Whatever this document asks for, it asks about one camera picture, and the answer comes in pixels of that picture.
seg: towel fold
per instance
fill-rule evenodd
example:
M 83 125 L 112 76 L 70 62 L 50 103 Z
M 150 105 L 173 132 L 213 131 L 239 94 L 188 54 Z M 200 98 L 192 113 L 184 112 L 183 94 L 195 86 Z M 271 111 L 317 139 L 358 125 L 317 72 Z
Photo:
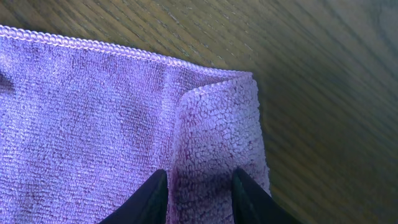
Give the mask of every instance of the towel fold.
M 0 26 L 0 223 L 98 223 L 157 169 L 167 223 L 233 223 L 231 176 L 269 193 L 249 72 Z

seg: wood grain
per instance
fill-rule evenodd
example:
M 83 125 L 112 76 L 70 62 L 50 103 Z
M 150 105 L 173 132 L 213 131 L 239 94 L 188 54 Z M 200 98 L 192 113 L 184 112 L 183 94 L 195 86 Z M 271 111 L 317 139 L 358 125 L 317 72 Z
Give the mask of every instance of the wood grain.
M 273 198 L 398 222 L 396 0 L 1 1 L 0 23 L 255 74 Z

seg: microfiber cloth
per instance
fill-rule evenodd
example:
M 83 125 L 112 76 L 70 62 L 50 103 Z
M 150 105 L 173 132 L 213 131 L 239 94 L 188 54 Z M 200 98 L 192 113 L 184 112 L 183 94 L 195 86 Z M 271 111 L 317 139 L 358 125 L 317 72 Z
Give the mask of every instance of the microfiber cloth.
M 233 223 L 231 176 L 269 193 L 256 82 L 0 26 L 0 223 L 98 223 L 157 169 L 167 223 Z

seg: clip jaw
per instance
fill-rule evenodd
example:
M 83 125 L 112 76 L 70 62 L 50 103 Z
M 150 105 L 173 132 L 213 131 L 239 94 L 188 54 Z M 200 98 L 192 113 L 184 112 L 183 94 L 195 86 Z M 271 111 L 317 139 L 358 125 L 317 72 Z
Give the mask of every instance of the clip jaw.
M 166 171 L 157 170 L 124 204 L 99 224 L 164 224 L 168 194 Z
M 232 176 L 232 210 L 235 224 L 300 224 L 241 168 Z

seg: purple microfiber towel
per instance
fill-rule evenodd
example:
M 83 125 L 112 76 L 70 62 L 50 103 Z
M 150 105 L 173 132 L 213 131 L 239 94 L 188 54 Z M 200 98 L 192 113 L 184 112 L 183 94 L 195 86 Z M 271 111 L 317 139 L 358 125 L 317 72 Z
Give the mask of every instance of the purple microfiber towel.
M 167 223 L 233 223 L 231 176 L 269 193 L 248 72 L 0 26 L 0 223 L 97 223 L 157 169 Z

